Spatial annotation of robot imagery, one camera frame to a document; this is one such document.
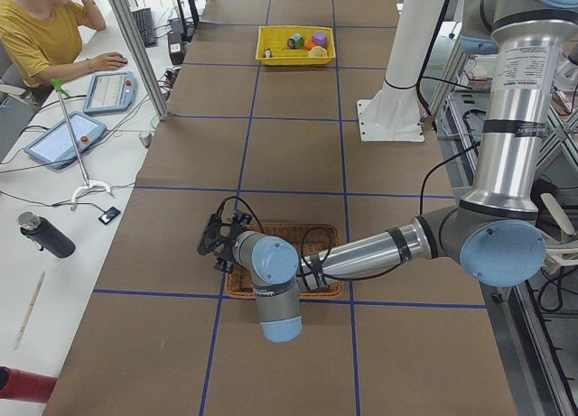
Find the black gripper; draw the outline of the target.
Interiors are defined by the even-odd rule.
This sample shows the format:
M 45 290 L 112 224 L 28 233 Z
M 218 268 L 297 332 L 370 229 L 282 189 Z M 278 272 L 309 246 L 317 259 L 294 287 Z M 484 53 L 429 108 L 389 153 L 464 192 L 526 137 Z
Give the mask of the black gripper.
M 236 260 L 233 255 L 233 248 L 237 237 L 242 233 L 241 226 L 231 226 L 226 236 L 222 235 L 219 230 L 217 240 L 219 247 L 213 250 L 216 256 L 214 268 L 223 273 L 232 273 Z

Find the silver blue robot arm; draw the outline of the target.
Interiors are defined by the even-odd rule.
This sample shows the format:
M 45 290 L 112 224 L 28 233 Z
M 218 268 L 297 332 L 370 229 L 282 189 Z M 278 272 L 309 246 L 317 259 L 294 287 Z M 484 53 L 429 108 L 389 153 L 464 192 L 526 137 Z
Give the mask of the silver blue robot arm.
M 251 228 L 252 210 L 229 222 L 215 213 L 198 251 L 214 254 L 221 272 L 248 273 L 263 333 L 275 343 L 301 333 L 303 293 L 376 279 L 417 259 L 451 258 L 498 289 L 533 277 L 548 246 L 530 192 L 563 47 L 576 30 L 577 0 L 464 0 L 460 52 L 466 59 L 492 55 L 494 63 L 472 181 L 453 184 L 453 206 L 310 254 Z

